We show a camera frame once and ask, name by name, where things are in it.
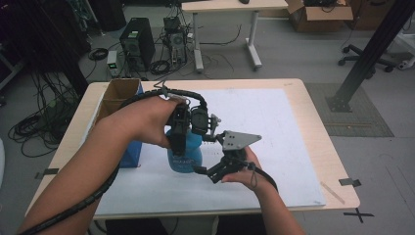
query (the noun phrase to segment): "electronic equipment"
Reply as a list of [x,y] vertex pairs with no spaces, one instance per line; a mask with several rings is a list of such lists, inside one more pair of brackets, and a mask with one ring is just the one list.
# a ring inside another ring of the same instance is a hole
[[147,18],[132,18],[119,38],[125,60],[133,71],[147,71],[156,47]]
[[167,38],[171,63],[174,66],[185,64],[187,62],[185,30],[178,29],[176,32],[169,34]]
[[180,19],[178,17],[163,18],[164,30],[167,33],[173,32],[180,27]]
[[180,26],[178,17],[164,18],[165,38],[164,45],[167,46],[171,63],[181,66],[187,62],[186,57],[186,30]]
[[111,77],[118,77],[121,73],[122,67],[119,65],[118,62],[117,51],[108,52],[107,67],[110,71]]

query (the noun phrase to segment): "blue spray bottle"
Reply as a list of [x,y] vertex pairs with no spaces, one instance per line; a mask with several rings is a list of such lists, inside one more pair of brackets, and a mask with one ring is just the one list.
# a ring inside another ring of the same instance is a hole
[[174,156],[173,152],[168,149],[168,163],[172,170],[180,173],[191,173],[194,172],[192,165],[202,165],[202,136],[188,131],[186,135],[186,151],[182,157]]

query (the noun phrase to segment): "metal pole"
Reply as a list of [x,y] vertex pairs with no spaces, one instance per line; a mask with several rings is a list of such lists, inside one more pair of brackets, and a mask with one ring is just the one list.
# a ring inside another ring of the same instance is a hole
[[348,102],[354,92],[393,42],[415,10],[414,0],[396,0],[373,34],[357,62],[334,97],[327,97],[332,112],[351,112]]

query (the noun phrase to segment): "floor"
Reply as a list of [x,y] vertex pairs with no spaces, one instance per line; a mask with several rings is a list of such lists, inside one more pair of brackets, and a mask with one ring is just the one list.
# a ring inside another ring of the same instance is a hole
[[[139,11],[143,14],[149,12],[126,7],[124,13],[129,19],[135,14],[140,15]],[[161,16],[168,14],[164,8],[157,12]],[[152,27],[153,35],[157,37],[160,25],[152,23]],[[346,26],[338,32],[298,33],[285,19],[261,19],[255,45],[263,68],[254,71],[244,50],[245,35],[249,31],[249,26],[243,25],[241,36],[227,46],[203,45],[207,68],[204,73],[194,72],[194,64],[190,63],[169,75],[168,79],[296,77],[304,82],[341,83],[353,65],[337,65],[342,57],[341,48],[348,43],[364,47],[373,34],[373,31],[350,31]],[[201,38],[205,42],[226,42],[237,33],[236,26],[204,27]],[[92,33],[92,47],[107,48],[117,43],[118,35],[119,31],[108,32],[105,36]],[[393,45],[387,58],[397,62],[408,59],[408,55],[401,52],[404,51],[398,45]],[[79,66],[86,75],[92,71],[94,63],[85,56]],[[149,73],[140,75],[150,80],[158,78]],[[88,80],[110,80],[105,61],[98,62]],[[360,221],[356,215],[344,215],[344,212],[356,213],[356,210],[294,212],[307,234],[415,234],[415,68],[387,73],[382,67],[377,67],[376,74],[365,80],[362,87],[394,137],[331,139],[349,177],[362,183],[355,188],[361,202],[359,212],[373,216],[362,216]],[[7,137],[11,126],[36,111],[36,90],[29,70],[21,72],[1,94],[8,104],[0,108],[0,137],[6,151],[5,174],[0,189],[0,234],[14,234],[40,183],[35,175],[47,167],[53,154],[36,159],[25,158],[21,154],[21,145]],[[28,147],[32,151],[41,151],[42,143],[33,141]],[[175,221],[175,217],[162,220],[167,231],[172,231]],[[210,234],[212,221],[212,216],[180,217],[174,234]],[[103,234],[94,223],[91,223],[91,232]]]

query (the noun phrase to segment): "wooden table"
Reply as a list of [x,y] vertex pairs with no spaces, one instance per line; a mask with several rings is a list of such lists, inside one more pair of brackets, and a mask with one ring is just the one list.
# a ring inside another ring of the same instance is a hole
[[202,52],[199,36],[199,15],[207,14],[212,16],[211,19],[216,19],[221,25],[229,24],[232,17],[231,13],[252,12],[251,17],[251,33],[247,38],[247,46],[250,55],[254,61],[254,70],[262,67],[258,53],[254,47],[254,37],[256,31],[256,24],[260,10],[279,10],[288,7],[285,0],[251,0],[249,4],[243,4],[239,0],[210,0],[201,2],[183,3],[182,9],[184,12],[193,14],[193,30],[194,30],[194,53],[196,71],[202,72],[204,64],[202,61]]
[[[142,82],[144,90],[153,89],[155,82]],[[97,82],[89,85],[70,125],[64,139],[59,146],[49,168],[62,168],[78,150],[85,129],[94,116],[94,111],[100,102],[102,94],[108,86],[107,82]],[[176,80],[168,82],[169,88],[195,90],[195,89],[283,89],[291,105],[295,120],[297,121],[303,143],[311,159],[314,170],[320,182],[321,190],[326,199],[326,205],[320,207],[290,208],[292,211],[327,210],[327,209],[352,209],[360,204],[359,199],[351,185],[342,186],[339,179],[348,178],[345,168],[328,136],[325,127],[317,114],[314,105],[299,79],[233,79],[233,80]],[[33,202],[53,179],[54,174],[45,175]],[[186,215],[207,214],[186,213]],[[166,216],[174,213],[140,214],[140,216]]]

